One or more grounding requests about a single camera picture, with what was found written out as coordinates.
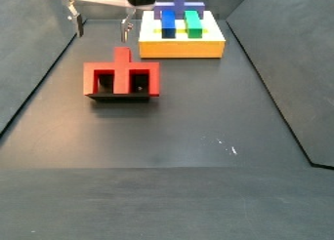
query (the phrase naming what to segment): red block structure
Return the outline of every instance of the red block structure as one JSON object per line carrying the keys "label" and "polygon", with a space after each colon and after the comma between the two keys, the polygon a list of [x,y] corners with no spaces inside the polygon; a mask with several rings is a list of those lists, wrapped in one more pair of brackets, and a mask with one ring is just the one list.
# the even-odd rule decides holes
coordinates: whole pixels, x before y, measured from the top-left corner
{"label": "red block structure", "polygon": [[[146,93],[140,91],[139,86],[144,79],[147,79]],[[109,86],[108,90],[100,92],[99,89],[103,86],[105,88],[105,85]],[[103,98],[158,97],[159,62],[132,62],[131,49],[116,47],[113,62],[85,62],[83,64],[83,94],[89,97],[97,95]]]}

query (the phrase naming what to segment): yellow block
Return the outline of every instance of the yellow block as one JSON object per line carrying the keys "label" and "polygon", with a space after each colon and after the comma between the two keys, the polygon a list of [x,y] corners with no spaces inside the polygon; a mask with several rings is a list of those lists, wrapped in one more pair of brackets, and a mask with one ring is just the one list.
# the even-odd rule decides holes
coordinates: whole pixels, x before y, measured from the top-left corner
{"label": "yellow block", "polygon": [[203,12],[202,38],[190,39],[183,31],[182,20],[176,20],[176,38],[162,39],[156,31],[162,29],[160,20],[154,19],[152,11],[142,15],[139,33],[139,54],[142,58],[222,58],[224,36],[210,11]]}

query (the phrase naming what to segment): red block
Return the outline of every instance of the red block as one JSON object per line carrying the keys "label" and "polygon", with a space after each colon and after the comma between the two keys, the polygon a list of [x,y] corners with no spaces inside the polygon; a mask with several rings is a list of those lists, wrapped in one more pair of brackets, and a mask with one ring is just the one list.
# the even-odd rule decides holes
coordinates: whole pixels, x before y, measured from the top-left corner
{"label": "red block", "polygon": [[159,96],[159,62],[132,62],[130,48],[115,48],[113,62],[85,62],[83,64],[83,94],[85,96],[99,93],[99,77],[104,74],[113,76],[113,95],[130,96],[132,94],[132,76],[147,74],[148,95]]}

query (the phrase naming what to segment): green block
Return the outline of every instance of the green block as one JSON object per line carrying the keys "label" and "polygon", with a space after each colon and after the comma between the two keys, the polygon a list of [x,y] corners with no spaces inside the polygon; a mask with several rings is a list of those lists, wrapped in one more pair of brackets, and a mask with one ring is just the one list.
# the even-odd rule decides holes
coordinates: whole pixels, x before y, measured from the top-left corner
{"label": "green block", "polygon": [[184,11],[184,22],[186,29],[188,33],[188,38],[202,38],[203,28],[202,22],[196,11],[186,10]]}

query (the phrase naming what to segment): toy block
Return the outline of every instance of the toy block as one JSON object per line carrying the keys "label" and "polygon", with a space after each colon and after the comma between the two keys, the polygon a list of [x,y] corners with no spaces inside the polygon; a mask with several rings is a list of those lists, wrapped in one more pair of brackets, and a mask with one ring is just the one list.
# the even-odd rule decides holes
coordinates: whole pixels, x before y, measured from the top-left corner
{"label": "toy block", "polygon": [[172,10],[176,20],[184,17],[184,10],[198,11],[199,17],[203,19],[204,4],[202,2],[186,2],[186,0],[174,0],[174,2],[156,2],[154,6],[154,19],[162,18],[162,12]]}
{"label": "toy block", "polygon": [[113,62],[83,64],[83,94],[95,100],[159,96],[159,63],[132,62],[131,49],[115,48]]}
{"label": "toy block", "polygon": [[222,58],[224,36],[210,11],[203,12],[202,38],[188,38],[186,23],[175,20],[175,39],[162,38],[160,21],[154,19],[154,11],[142,15],[139,33],[139,55],[142,58]]}
{"label": "toy block", "polygon": [[175,38],[175,13],[166,10],[162,12],[162,38]]}
{"label": "toy block", "polygon": [[202,23],[196,11],[184,12],[184,23],[188,38],[202,38]]}

